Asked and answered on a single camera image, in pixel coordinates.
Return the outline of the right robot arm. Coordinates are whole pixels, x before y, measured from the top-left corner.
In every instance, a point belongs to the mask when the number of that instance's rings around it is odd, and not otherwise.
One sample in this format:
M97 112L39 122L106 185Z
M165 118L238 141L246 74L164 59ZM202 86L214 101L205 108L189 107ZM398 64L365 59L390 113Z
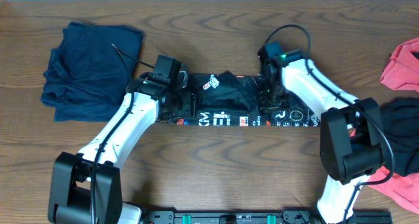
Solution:
M327 181L316 204L322 223L347 223L362 187L382 166L393 171L395 159L372 99L360 100L323 75L301 50L284 52L277 42L259 49L262 101L282 106L296 95L320 120L320 159Z

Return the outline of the black orange contour-pattern shirt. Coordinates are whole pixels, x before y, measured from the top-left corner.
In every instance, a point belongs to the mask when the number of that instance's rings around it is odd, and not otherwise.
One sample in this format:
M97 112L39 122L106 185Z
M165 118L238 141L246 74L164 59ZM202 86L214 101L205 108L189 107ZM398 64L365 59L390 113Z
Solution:
M318 127L319 117L296 95L288 93L278 105L262 98L260 76L193 73L187 90L193 113L175 116L178 125Z

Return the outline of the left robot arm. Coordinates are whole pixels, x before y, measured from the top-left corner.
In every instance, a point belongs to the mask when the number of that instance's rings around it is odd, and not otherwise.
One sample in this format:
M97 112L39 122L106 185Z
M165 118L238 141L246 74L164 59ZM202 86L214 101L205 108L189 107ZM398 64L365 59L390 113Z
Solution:
M185 64L160 55L154 69L131 82L103 130L77 154L54 161L47 218L51 223L140 223L141 208L123 202L120 172L143 133L158 119L192 110Z

